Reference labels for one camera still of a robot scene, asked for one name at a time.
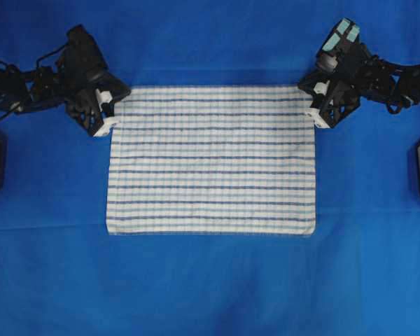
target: blue and white striped towel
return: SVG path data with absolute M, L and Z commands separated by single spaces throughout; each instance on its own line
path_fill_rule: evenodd
M 314 231 L 311 97 L 296 87 L 143 87 L 115 107 L 111 234 Z

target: blue table surface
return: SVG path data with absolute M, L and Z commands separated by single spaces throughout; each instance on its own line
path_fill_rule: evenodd
M 0 0 L 0 60 L 30 70 L 82 23 L 131 85 L 295 84 L 343 17 L 420 63 L 408 0 Z M 420 106 L 316 130 L 311 237 L 108 236 L 110 137 L 64 107 L 0 131 L 0 335 L 420 335 Z

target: striped towel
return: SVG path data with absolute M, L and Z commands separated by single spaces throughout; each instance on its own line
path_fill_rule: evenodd
M 142 87 L 116 105 L 110 234 L 314 231 L 311 97 L 296 87 Z

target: black mount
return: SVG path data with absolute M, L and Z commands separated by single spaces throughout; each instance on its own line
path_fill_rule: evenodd
M 38 59 L 33 71 L 21 72 L 0 61 L 0 110 L 7 116 L 65 103 L 69 116 L 90 136 L 107 135 L 117 123 L 113 105 L 126 97 L 130 89 L 108 72 L 98 45 L 82 25 L 68 31 L 67 37 L 67 44 Z M 56 72 L 51 66 L 39 65 L 61 50 Z

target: blue stripe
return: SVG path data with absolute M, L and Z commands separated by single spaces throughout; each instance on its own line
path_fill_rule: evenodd
M 109 185 L 108 189 L 315 190 L 313 187 L 265 187 L 259 185 Z
M 267 116 L 267 117 L 282 117 L 282 116 L 304 116 L 302 113 L 126 113 L 125 117 L 242 117 L 242 116 Z
M 108 224 L 108 234 L 111 236 L 146 236 L 146 235 L 199 235 L 199 236 L 266 236 L 266 237 L 283 237 L 283 236 L 289 236 L 289 235 L 295 235 L 296 233 L 294 232 L 289 232 L 289 231 L 285 231 L 285 230 L 291 230 L 291 229 L 298 229 L 301 232 L 299 233 L 299 235 L 302 235 L 304 237 L 308 237 L 310 236 L 310 234 L 307 232 L 307 230 L 313 230 L 314 229 L 314 225 L 303 225 L 303 226 L 294 226 L 294 225 L 280 225 L 277 228 L 280 229 L 285 229 L 283 232 L 268 232 L 268 231 L 263 231 L 263 232 L 253 232 L 253 231 L 235 231 L 236 229 L 232 229 L 231 230 L 225 230 L 222 231 L 221 229 L 219 229 L 218 231 L 203 231 L 203 229 L 200 230 L 191 230 L 191 228 L 193 228 L 194 226 L 208 226 L 208 225 L 203 225 L 203 224 L 187 224 L 187 226 L 189 226 L 187 228 L 187 230 L 173 230 L 171 228 L 169 228 L 168 230 L 162 230 L 162 231 L 155 231 L 152 228 L 149 230 L 144 230 L 144 231 L 128 231 L 128 232 L 124 232 L 124 231 L 118 231 L 118 228 L 121 228 L 120 225 L 112 225 L 112 224 Z M 139 228 L 139 227 L 131 227 L 129 226 L 125 226 L 124 228 L 127 229 L 132 229 L 132 228 Z M 256 228 L 263 228 L 261 225 L 257 225 Z
M 147 163 L 118 163 L 116 164 L 119 167 L 213 167 L 215 165 L 215 162 L 208 162 L 208 163 L 156 163 L 156 162 L 147 162 Z M 268 167 L 268 168 L 282 168 L 282 167 L 304 167 L 304 168 L 314 168 L 314 164 L 305 164 L 305 163 L 231 163 L 231 162 L 225 162 L 223 164 L 218 164 L 220 168 L 223 167 Z
M 225 149 L 225 148 L 200 148 L 200 149 L 193 149 L 193 148 L 156 148 L 158 152 L 169 152 L 169 153 L 215 153 L 215 152 L 233 152 L 233 150 Z M 133 153 L 136 152 L 149 152 L 152 153 L 153 149 L 150 148 L 118 148 L 113 149 L 113 151 L 118 151 L 119 153 Z M 249 147 L 241 147 L 237 149 L 238 153 L 273 153 L 273 154 L 283 154 L 283 152 L 298 152 L 298 153 L 311 153 L 314 154 L 314 147 L 313 148 L 299 148 L 298 150 L 293 149 L 282 149 L 282 148 L 275 148 L 275 149 L 261 149 L 261 148 L 249 148 Z
M 110 232 L 110 235 L 164 235 L 164 234 L 180 234 L 180 235 L 185 235 L 185 234 L 189 234 L 189 235 L 250 235 L 250 234 L 254 234 L 254 235 L 287 235 L 288 232 L 283 232 L 283 233 L 275 233 L 275 232 L 251 232 L 251 231 L 247 231 L 247 232 L 242 232 L 242 231 L 192 231 L 191 228 L 194 226 L 200 226 L 200 227 L 206 227 L 206 228 L 211 228 L 211 227 L 222 227 L 224 226 L 225 228 L 258 228 L 258 229 L 288 229 L 288 230 L 301 230 L 301 231 L 305 231 L 308 229 L 312 229 L 314 226 L 313 225 L 247 225 L 247 224 L 232 224 L 232 225 L 221 225 L 221 224 L 187 224 L 187 225 L 182 225 L 182 224 L 147 224 L 147 225 L 143 225 L 143 224 L 138 224 L 138 225 L 121 225 L 121 224 L 107 224 L 108 228 L 113 228 L 113 229 L 139 229 L 139 228 L 143 228 L 143 227 L 147 227 L 147 228 L 155 228 L 155 227 L 167 227 L 167 228 L 175 228 L 175 227 L 181 227 L 181 226 L 187 226 L 188 230 L 186 231 L 143 231 L 143 232 Z
M 196 146 L 196 145 L 266 145 L 266 146 L 280 146 L 280 145 L 314 145 L 313 141 L 114 141 L 115 145 L 181 145 L 181 146 Z
M 109 173 L 135 173 L 135 174 L 269 174 L 269 175 L 316 175 L 312 171 L 225 171 L 225 170 L 135 170 L 135 169 L 110 169 Z
M 137 221 L 141 219 L 217 219 L 229 221 L 293 221 L 293 222 L 312 222 L 315 218 L 293 218 L 293 217 L 226 217 L 226 216 L 108 216 L 111 221 Z
M 315 160 L 314 156 L 111 156 L 111 159 L 174 159 L 174 160 Z
M 261 202 L 261 201 L 108 201 L 108 204 L 262 204 L 262 205 L 289 205 L 297 207 L 314 206 L 316 203 L 303 203 L 303 202 Z
M 194 211 L 213 211 L 213 212 L 227 212 L 227 213 L 268 213 L 268 214 L 313 214 L 311 210 L 269 210 L 269 209 L 208 209 L 208 208 L 108 208 L 108 212 L 148 212 L 148 211 L 183 211 L 183 212 L 194 212 Z
M 289 105 L 289 106 L 261 106 L 261 105 L 244 105 L 244 106 L 203 106 L 203 105 L 186 105 L 186 106 L 147 106 L 147 105 L 138 105 L 134 104 L 132 106 L 115 106 L 116 111 L 121 111 L 122 113 L 119 113 L 119 115 L 125 114 L 125 111 L 127 109 L 131 110 L 172 110 L 177 111 L 178 109 L 181 110 L 277 110 L 282 111 L 284 109 L 290 110 L 290 109 L 300 109 L 305 110 L 309 108 L 310 104 L 302 104 L 302 105 Z
M 222 103 L 222 102 L 312 102 L 312 98 L 279 98 L 279 99 L 127 99 L 122 103 L 146 102 L 146 103 L 170 103 L 170 102 L 205 102 L 205 103 Z
M 216 120 L 216 119 L 201 119 L 201 120 L 125 120 L 122 122 L 124 125 L 132 124 L 143 124 L 143 125 L 152 125 L 152 124 L 172 124 L 175 125 L 188 125 L 188 124 L 203 124 L 203 123 L 213 123 L 213 124 L 306 124 L 308 120 L 299 119 L 299 120 Z
M 237 182 L 237 181 L 245 181 L 245 182 L 271 182 L 271 183 L 313 183 L 314 179 L 304 180 L 304 179 L 287 179 L 287 178 L 242 178 L 239 180 L 234 180 L 233 178 L 165 178 L 165 177 L 158 177 L 158 178 L 134 178 L 134 177 L 109 177 L 110 181 L 203 181 L 203 182 Z
M 194 138 L 206 138 L 206 137 L 216 137 L 216 138 L 223 138 L 223 139 L 230 139 L 230 138 L 247 138 L 247 139 L 253 139 L 256 137 L 262 137 L 262 138 L 273 138 L 273 139 L 294 139 L 294 138 L 308 138 L 308 140 L 313 140 L 314 136 L 312 133 L 304 133 L 304 134 L 168 134 L 167 137 L 174 137 L 174 138 L 188 138 L 188 137 L 194 137 Z M 133 133 L 133 132 L 126 132 L 126 133 L 113 133 L 112 140 L 117 138 L 136 138 L 139 139 L 140 137 L 165 137 L 165 134 L 159 134 L 157 132 L 152 133 Z
M 138 89 L 180 89 L 180 90 L 186 90 L 186 89 L 270 89 L 270 88 L 278 88 L 278 89 L 294 89 L 297 87 L 296 85 L 284 85 L 284 84 L 271 84 L 271 85 L 245 85 L 245 84 L 229 84 L 229 85 L 219 85 L 219 84 L 213 84 L 213 85 L 136 85 L 132 87 L 132 92 L 136 92 Z
M 258 130 L 258 131 L 304 131 L 313 130 L 311 127 L 115 127 L 115 130 L 126 131 L 203 131 L 203 130 L 220 130 L 220 131 L 237 131 L 237 130 Z
M 149 192 L 108 192 L 107 195 L 109 197 L 118 197 L 118 198 L 126 198 L 126 197 L 133 197 L 133 196 L 137 196 L 137 197 L 202 197 L 202 193 L 201 194 L 193 194 L 191 192 L 187 192 L 187 193 L 180 193 L 180 192 L 158 192 L 155 191 L 155 193 L 149 193 Z M 240 195 L 238 194 L 230 194 L 228 192 L 224 193 L 224 194 L 211 194 L 212 197 L 239 197 Z M 241 195 L 243 197 L 258 197 L 259 194 L 247 194 L 245 192 L 243 192 L 243 194 Z M 261 194 L 261 198 L 272 198 L 272 199 L 290 199 L 290 200 L 294 200 L 294 199 L 303 199 L 303 200 L 312 200 L 314 199 L 314 195 L 294 195 L 294 194 L 272 194 L 270 192 L 265 193 L 265 194 Z
M 242 95 L 265 95 L 265 96 L 272 96 L 272 95 L 299 95 L 302 94 L 303 91 L 298 89 L 297 87 L 289 87 L 290 90 L 281 90 L 281 91 L 201 91 L 201 92 L 190 92 L 187 90 L 181 91 L 164 91 L 164 90 L 154 90 L 154 91 L 147 91 L 147 92 L 137 92 L 137 90 L 131 92 L 131 96 L 180 96 L 180 95 L 195 95 L 195 96 L 242 96 Z

